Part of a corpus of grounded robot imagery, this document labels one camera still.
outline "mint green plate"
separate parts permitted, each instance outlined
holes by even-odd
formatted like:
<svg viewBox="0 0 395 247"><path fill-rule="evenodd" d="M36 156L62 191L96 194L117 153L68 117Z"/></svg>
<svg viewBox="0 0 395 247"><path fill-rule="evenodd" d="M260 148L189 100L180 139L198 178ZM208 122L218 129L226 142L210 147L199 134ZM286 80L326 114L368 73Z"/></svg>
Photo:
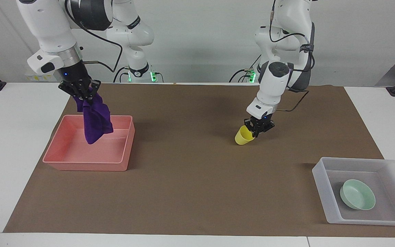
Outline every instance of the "mint green plate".
<svg viewBox="0 0 395 247"><path fill-rule="evenodd" d="M345 181L339 194L343 202L352 209L370 210L376 205L373 191L368 185L356 179Z"/></svg>

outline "brown mat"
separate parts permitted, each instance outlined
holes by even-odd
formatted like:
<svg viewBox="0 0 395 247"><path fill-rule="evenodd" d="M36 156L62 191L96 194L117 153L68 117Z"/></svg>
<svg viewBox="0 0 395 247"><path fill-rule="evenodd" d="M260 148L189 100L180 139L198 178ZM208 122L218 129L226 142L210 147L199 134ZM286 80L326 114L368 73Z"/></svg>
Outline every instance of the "brown mat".
<svg viewBox="0 0 395 247"><path fill-rule="evenodd" d="M326 222L311 169L323 156L382 158L341 87L314 86L246 146L234 136L256 86L103 85L133 115L126 172L60 172L38 163L11 232L395 237L395 227ZM281 108L301 94L287 92ZM63 115L74 114L70 99Z"/></svg>

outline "purple towel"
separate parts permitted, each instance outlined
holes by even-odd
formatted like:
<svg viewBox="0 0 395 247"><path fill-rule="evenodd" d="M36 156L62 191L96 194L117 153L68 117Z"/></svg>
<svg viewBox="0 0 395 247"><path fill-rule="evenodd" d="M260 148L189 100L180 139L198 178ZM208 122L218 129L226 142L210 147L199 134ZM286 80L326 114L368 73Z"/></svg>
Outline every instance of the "purple towel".
<svg viewBox="0 0 395 247"><path fill-rule="evenodd" d="M111 123L111 112L107 105L103 103L100 95L95 94L92 105L88 101L73 97L77 104L77 111L83 112L83 122L85 124L85 138L88 144L94 144L105 133L113 133Z"/></svg>

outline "translucent tray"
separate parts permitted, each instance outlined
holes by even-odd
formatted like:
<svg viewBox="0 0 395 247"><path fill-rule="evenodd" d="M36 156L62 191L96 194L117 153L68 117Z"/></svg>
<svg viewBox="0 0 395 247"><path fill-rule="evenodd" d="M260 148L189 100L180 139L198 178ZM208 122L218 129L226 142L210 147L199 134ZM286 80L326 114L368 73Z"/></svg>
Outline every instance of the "translucent tray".
<svg viewBox="0 0 395 247"><path fill-rule="evenodd" d="M395 161L323 157L312 172L329 223L395 225ZM339 190L349 179L360 180L373 190L373 209L354 210L344 204Z"/></svg>

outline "pink tray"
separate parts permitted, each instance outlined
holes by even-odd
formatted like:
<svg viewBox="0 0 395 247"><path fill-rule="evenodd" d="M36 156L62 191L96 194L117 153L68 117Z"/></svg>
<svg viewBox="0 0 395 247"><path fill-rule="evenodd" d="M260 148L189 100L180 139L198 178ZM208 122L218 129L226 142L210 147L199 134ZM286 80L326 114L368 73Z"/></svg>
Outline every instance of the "pink tray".
<svg viewBox="0 0 395 247"><path fill-rule="evenodd" d="M89 145L82 115L65 115L43 158L58 170L127 170L135 128L131 116L111 116L114 133Z"/></svg>

